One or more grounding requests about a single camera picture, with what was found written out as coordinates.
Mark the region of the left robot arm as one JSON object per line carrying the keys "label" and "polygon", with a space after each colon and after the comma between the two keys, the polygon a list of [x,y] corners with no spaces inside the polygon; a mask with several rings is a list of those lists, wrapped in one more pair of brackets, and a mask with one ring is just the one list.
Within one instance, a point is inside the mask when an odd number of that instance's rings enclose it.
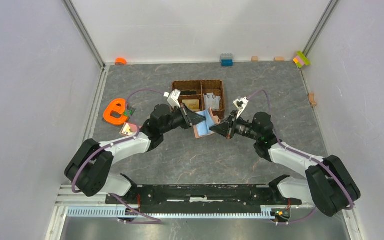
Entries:
{"label": "left robot arm", "polygon": [[116,194],[125,204],[131,204],[137,198],[137,190],[126,176],[112,174],[112,166],[154,150],[164,141],[167,132],[177,128],[187,130],[205,121],[204,115],[183,104],[175,108],[158,104],[149,119],[131,136],[103,142],[92,138],[85,140],[65,168],[64,175],[71,181],[75,194],[87,197],[99,192]]}

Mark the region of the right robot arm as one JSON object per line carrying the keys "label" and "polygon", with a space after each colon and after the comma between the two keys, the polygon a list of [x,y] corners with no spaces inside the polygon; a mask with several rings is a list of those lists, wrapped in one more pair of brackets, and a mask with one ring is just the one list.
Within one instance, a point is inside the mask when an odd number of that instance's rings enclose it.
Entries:
{"label": "right robot arm", "polygon": [[272,118],[265,112],[257,112],[252,121],[245,121],[233,111],[209,129],[228,140],[236,135],[254,140],[260,158],[287,167],[304,178],[285,176],[275,182],[275,187],[268,191],[269,199],[275,204],[293,198],[313,203],[324,215],[332,217],[342,210],[351,210],[361,198],[359,187],[338,156],[310,155],[286,144],[275,134]]}

